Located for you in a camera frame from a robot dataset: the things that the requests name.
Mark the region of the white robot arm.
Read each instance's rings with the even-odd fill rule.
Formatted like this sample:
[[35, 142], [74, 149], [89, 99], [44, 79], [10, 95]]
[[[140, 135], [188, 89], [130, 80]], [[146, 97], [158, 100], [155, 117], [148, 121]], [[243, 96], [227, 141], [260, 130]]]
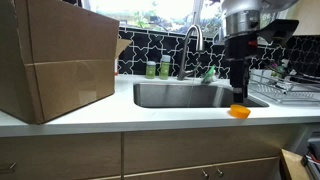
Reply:
[[230, 85], [233, 101], [248, 97], [249, 62], [258, 55], [258, 38], [268, 44], [283, 46], [291, 38], [299, 21], [275, 19], [261, 27], [261, 14], [286, 10], [298, 0], [223, 0], [220, 39], [225, 58], [230, 62]]

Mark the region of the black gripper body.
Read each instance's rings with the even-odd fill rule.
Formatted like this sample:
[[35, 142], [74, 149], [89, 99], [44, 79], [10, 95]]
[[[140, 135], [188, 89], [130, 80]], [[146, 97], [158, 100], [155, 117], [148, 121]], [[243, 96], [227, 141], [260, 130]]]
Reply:
[[257, 36], [240, 35], [225, 41], [225, 58], [230, 62], [230, 84], [245, 87], [249, 79], [248, 60], [257, 55]]

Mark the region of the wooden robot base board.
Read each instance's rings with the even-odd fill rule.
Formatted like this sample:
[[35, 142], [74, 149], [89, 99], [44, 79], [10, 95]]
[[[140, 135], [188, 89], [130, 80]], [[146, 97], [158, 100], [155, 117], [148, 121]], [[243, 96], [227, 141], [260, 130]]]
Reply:
[[282, 180], [311, 180], [306, 168], [301, 164], [302, 156], [282, 149], [279, 172]]

